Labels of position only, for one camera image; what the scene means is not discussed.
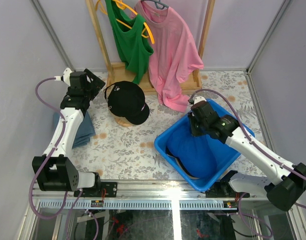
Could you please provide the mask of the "blue baseball cap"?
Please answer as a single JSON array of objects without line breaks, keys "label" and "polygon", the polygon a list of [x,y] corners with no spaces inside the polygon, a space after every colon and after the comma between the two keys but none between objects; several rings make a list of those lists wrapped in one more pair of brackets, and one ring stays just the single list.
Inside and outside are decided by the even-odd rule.
[{"label": "blue baseball cap", "polygon": [[192,136],[186,125],[175,129],[166,142],[166,151],[178,157],[193,176],[200,179],[216,172],[217,163],[205,135]]}]

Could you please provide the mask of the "black baseball cap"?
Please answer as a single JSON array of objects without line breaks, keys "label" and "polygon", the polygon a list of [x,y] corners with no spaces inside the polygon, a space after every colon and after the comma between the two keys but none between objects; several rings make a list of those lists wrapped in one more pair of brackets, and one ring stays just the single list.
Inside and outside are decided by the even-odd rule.
[{"label": "black baseball cap", "polygon": [[109,111],[125,118],[133,125],[143,124],[149,117],[150,109],[143,90],[135,83],[119,81],[104,90]]}]

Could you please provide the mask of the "black cap tan logo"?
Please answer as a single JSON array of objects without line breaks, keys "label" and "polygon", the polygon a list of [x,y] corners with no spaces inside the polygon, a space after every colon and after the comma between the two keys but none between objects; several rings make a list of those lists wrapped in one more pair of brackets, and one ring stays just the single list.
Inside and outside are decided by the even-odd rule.
[{"label": "black cap tan logo", "polygon": [[170,153],[168,149],[166,151],[166,154],[168,157],[172,158],[176,162],[176,165],[178,166],[180,170],[180,174],[182,175],[183,178],[190,179],[190,180],[200,179],[199,177],[193,176],[191,173],[189,173],[188,170],[184,167],[181,160],[177,156],[174,156],[172,153]]}]

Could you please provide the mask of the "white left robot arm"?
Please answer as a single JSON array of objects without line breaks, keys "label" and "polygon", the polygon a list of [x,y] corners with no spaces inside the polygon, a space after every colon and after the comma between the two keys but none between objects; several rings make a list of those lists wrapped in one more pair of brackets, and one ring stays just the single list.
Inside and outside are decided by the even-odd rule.
[{"label": "white left robot arm", "polygon": [[58,124],[43,155],[32,160],[35,181],[41,191],[74,192],[85,189],[91,197],[102,193],[99,174],[79,172],[70,160],[73,142],[90,102],[105,86],[105,82],[90,70],[72,71],[66,68],[55,81],[67,84],[67,92],[56,110]]}]

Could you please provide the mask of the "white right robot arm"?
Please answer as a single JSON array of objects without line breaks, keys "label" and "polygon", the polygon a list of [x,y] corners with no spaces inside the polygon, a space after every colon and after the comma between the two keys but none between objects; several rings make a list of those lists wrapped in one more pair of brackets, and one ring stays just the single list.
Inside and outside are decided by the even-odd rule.
[{"label": "white right robot arm", "polygon": [[239,118],[229,114],[219,116],[211,104],[201,96],[189,99],[188,114],[193,136],[208,135],[227,145],[256,165],[265,177],[234,173],[221,184],[221,193],[232,197],[237,192],[266,196],[282,211],[289,211],[306,191],[306,165],[294,164],[258,141],[245,129]]}]

